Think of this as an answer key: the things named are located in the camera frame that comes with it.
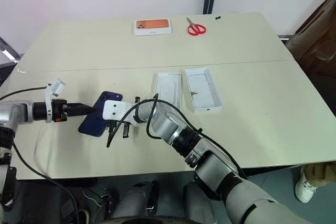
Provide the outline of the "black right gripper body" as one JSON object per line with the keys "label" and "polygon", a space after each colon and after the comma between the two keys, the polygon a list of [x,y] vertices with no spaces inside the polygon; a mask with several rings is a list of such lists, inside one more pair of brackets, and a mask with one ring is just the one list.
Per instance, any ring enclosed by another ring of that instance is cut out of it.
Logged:
{"label": "black right gripper body", "polygon": [[120,121],[117,121],[117,120],[107,120],[107,127],[108,127],[108,125],[113,125],[113,126],[115,126],[114,130],[120,128],[122,124],[131,124],[131,123],[127,122],[127,121],[120,122]]}

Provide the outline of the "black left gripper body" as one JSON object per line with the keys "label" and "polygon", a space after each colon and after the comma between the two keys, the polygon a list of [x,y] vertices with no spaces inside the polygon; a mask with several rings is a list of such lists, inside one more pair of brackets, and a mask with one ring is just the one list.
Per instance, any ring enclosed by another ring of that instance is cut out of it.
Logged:
{"label": "black left gripper body", "polygon": [[67,121],[67,100],[65,99],[52,99],[52,121],[65,122]]}

